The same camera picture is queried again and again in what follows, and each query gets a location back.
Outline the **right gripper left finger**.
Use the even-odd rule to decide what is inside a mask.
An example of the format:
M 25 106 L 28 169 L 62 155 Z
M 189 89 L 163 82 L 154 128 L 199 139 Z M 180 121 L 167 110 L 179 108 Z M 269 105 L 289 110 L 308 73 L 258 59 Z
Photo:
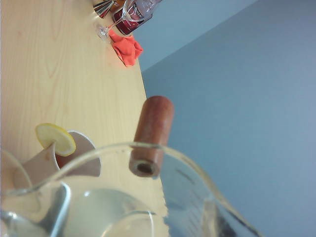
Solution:
M 52 203 L 45 216 L 35 222 L 24 217 L 18 217 L 15 230 L 18 236 L 65 236 L 64 233 L 69 207 L 71 189 L 62 184 L 53 192 Z

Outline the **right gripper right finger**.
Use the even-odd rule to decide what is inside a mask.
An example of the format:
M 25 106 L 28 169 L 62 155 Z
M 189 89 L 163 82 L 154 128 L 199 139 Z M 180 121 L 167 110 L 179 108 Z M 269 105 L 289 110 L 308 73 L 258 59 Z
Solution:
M 205 201 L 202 211 L 203 237 L 246 237 L 247 228 L 236 212 L 218 205 L 215 201 Z

